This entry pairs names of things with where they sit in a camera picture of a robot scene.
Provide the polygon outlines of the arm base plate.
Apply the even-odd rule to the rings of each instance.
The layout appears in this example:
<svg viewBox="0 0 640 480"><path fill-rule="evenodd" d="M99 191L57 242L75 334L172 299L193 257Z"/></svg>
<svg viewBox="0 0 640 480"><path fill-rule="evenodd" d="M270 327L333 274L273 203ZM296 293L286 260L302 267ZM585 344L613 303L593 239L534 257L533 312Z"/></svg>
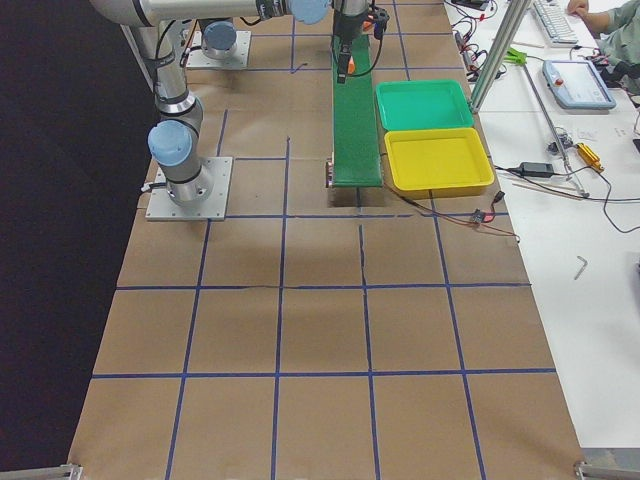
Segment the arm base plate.
<svg viewBox="0 0 640 480"><path fill-rule="evenodd" d="M232 157L201 157L201 169L194 180L177 184L166 180L157 168L156 183L146 209L149 221L223 221L226 217L232 177Z"/></svg>
<svg viewBox="0 0 640 480"><path fill-rule="evenodd" d="M230 45L215 45L195 31L191 45L184 51L185 66L191 70L244 70L247 68L250 31L237 31Z"/></svg>

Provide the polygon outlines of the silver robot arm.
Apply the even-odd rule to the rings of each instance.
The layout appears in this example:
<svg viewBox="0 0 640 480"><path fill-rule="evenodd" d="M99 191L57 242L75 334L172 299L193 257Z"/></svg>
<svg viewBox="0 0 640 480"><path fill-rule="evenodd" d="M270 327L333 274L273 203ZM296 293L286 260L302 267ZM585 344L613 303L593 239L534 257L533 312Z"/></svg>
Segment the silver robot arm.
<svg viewBox="0 0 640 480"><path fill-rule="evenodd" d="M203 107L189 90L169 32L171 22L159 27L122 28L132 52L148 77L158 122L148 134L152 157L165 177L169 197L189 204L205 196L205 178L197 153Z"/></svg>
<svg viewBox="0 0 640 480"><path fill-rule="evenodd" d="M332 56L336 81L343 84L353 74L350 61L355 58L355 42L365 23L373 26L374 37L382 40L389 15L372 1L241 1L241 0L167 0L167 1L94 1L93 7L106 19L120 25L153 27L162 21L257 17L262 21L285 15L307 25L322 20L333 10Z"/></svg>

